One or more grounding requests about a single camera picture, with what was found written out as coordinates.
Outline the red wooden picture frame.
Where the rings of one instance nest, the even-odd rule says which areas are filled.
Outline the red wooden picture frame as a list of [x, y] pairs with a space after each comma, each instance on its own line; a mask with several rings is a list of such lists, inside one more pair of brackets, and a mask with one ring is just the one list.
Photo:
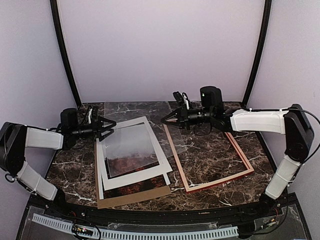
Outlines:
[[187, 150], [177, 152], [170, 129], [164, 130], [186, 193], [201, 191], [252, 174], [255, 170], [230, 132], [186, 136]]

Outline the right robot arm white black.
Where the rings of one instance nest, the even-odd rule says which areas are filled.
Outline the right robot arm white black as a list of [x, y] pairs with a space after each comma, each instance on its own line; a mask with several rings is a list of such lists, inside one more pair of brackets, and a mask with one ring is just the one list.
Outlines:
[[219, 88], [204, 86], [199, 92], [201, 106], [196, 108], [185, 93], [175, 91], [173, 97], [178, 107], [165, 115], [161, 123], [187, 130], [208, 123], [224, 133], [260, 132], [285, 137], [284, 156], [262, 194], [265, 198], [255, 205], [255, 213], [266, 217], [275, 208], [273, 200], [281, 196], [302, 165], [313, 156], [310, 150], [315, 132], [308, 119], [312, 113], [299, 104], [279, 109], [226, 109]]

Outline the clear acrylic sheet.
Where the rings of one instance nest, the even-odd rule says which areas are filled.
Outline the clear acrylic sheet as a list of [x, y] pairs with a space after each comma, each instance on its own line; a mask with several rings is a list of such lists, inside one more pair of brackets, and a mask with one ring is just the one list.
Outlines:
[[[145, 169], [149, 175], [169, 173], [173, 153], [161, 123], [168, 102], [106, 102], [104, 117], [116, 121], [114, 133], [102, 143], [101, 175], [114, 179]], [[179, 129], [168, 127], [177, 152], [186, 151]]]

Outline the brown cardboard backing board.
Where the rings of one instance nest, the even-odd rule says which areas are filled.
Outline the brown cardboard backing board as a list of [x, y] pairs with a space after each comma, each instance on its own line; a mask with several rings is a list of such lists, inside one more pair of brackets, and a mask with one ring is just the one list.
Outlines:
[[166, 185], [166, 186], [161, 186], [154, 189], [127, 194], [123, 196], [100, 199], [100, 197], [103, 197], [103, 184], [102, 184], [101, 174], [98, 173], [98, 157], [102, 157], [103, 152], [102, 150], [99, 150], [98, 145], [99, 145], [98, 142], [94, 143], [95, 189], [96, 189], [96, 202], [97, 202], [98, 209], [106, 209], [106, 208], [138, 203], [142, 201], [147, 201], [147, 200], [167, 196], [172, 193], [170, 186]]

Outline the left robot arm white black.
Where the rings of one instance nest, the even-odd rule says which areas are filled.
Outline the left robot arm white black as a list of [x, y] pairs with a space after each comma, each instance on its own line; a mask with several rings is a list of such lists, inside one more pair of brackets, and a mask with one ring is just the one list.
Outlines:
[[27, 149], [70, 150], [79, 139], [102, 141], [114, 132], [117, 123], [97, 113], [90, 106], [82, 120], [78, 110], [66, 108], [60, 113], [57, 127], [44, 129], [26, 124], [5, 122], [0, 130], [0, 168], [8, 182], [18, 182], [30, 194], [52, 202], [51, 210], [60, 218], [71, 213], [62, 189], [47, 181], [27, 162]]

